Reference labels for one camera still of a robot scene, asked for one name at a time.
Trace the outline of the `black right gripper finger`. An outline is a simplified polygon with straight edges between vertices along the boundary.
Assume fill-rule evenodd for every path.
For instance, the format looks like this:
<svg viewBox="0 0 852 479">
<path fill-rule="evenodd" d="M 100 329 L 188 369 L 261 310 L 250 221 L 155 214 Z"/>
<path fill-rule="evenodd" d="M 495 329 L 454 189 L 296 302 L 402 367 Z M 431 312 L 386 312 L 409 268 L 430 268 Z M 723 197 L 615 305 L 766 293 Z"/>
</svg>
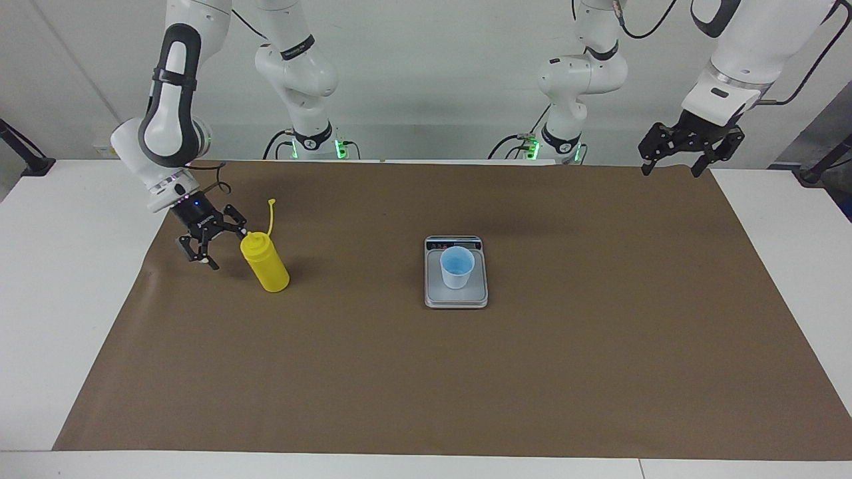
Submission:
<svg viewBox="0 0 852 479">
<path fill-rule="evenodd" d="M 247 219 L 232 204 L 226 204 L 222 210 L 222 230 L 234 233 L 242 240 L 248 234 L 246 224 Z"/>
<path fill-rule="evenodd" d="M 220 266 L 209 255 L 209 243 L 211 237 L 207 233 L 201 234 L 199 238 L 194 236 L 180 236 L 176 238 L 176 245 L 182 249 L 183 254 L 190 263 L 206 264 L 213 271 L 219 270 Z"/>
</svg>

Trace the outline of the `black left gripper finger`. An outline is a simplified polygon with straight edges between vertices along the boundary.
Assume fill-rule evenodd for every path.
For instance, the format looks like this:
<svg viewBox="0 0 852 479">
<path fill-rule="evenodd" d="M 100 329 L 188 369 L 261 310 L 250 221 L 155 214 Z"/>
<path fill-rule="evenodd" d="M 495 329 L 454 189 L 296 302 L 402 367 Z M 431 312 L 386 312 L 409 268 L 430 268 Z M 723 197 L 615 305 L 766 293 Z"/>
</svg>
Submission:
<svg viewBox="0 0 852 479">
<path fill-rule="evenodd" d="M 700 177 L 712 164 L 730 160 L 742 144 L 743 139 L 745 139 L 745 134 L 742 128 L 735 126 L 722 137 L 718 145 L 713 146 L 711 143 L 703 145 L 700 157 L 691 167 L 692 176 Z"/>
<path fill-rule="evenodd" d="M 666 126 L 663 122 L 655 122 L 649 128 L 637 146 L 643 160 L 641 166 L 643 176 L 650 176 L 658 161 L 678 152 L 676 133 L 678 131 L 673 126 Z"/>
</svg>

